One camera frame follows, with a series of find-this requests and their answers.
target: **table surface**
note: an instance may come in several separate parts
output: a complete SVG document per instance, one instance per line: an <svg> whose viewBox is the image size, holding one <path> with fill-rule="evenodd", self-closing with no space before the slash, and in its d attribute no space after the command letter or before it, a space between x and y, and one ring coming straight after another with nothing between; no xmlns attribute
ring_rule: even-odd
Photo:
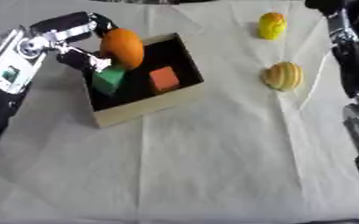
<svg viewBox="0 0 359 224"><path fill-rule="evenodd" d="M309 221L359 217L356 151L341 124L327 26L301 1L176 6L0 0L0 33L94 11L142 38L178 32L204 76L199 100L97 129L81 75L49 57L0 142L0 219ZM285 14L278 40L260 15ZM79 44L98 49L99 40ZM301 65L292 92L259 74Z"/></svg>

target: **orange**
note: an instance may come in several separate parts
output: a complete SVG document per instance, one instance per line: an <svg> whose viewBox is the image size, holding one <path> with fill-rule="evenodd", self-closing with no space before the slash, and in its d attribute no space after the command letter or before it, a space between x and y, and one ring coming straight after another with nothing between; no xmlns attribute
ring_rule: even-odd
<svg viewBox="0 0 359 224"><path fill-rule="evenodd" d="M135 32L118 28L103 35L101 56L114 56L127 69L134 69L143 62L143 42Z"/></svg>

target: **yellow fruit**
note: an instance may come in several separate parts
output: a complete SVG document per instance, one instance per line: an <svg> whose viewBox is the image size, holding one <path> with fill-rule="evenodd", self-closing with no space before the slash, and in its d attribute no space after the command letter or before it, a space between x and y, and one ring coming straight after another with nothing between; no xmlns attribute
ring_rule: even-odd
<svg viewBox="0 0 359 224"><path fill-rule="evenodd" d="M262 80L271 88L280 91L292 90L303 81L302 68L290 62L282 62L267 69Z"/></svg>
<svg viewBox="0 0 359 224"><path fill-rule="evenodd" d="M258 31L263 39L277 39L285 30L285 17L277 12L270 12L260 17Z"/></svg>
<svg viewBox="0 0 359 224"><path fill-rule="evenodd" d="M144 46L135 32L118 28L104 34L100 53L103 57L114 57L127 69L134 69L143 62Z"/></svg>

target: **striped toy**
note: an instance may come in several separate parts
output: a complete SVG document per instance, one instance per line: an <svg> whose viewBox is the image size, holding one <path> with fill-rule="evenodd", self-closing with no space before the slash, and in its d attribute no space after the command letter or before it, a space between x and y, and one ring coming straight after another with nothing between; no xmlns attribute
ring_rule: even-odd
<svg viewBox="0 0 359 224"><path fill-rule="evenodd" d="M282 62L265 70L262 80L273 89L288 91L296 88L303 81L303 72L300 66Z"/></svg>

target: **yellow ball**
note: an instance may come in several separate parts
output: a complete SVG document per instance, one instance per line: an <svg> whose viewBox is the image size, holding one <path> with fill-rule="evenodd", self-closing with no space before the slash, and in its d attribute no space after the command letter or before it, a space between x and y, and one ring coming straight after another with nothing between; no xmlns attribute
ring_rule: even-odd
<svg viewBox="0 0 359 224"><path fill-rule="evenodd" d="M263 39L277 39L286 26L287 22L282 14L270 12L260 17L258 30Z"/></svg>
<svg viewBox="0 0 359 224"><path fill-rule="evenodd" d="M300 66L282 62L265 70L262 80L273 89L287 91L296 88L303 81L303 72Z"/></svg>

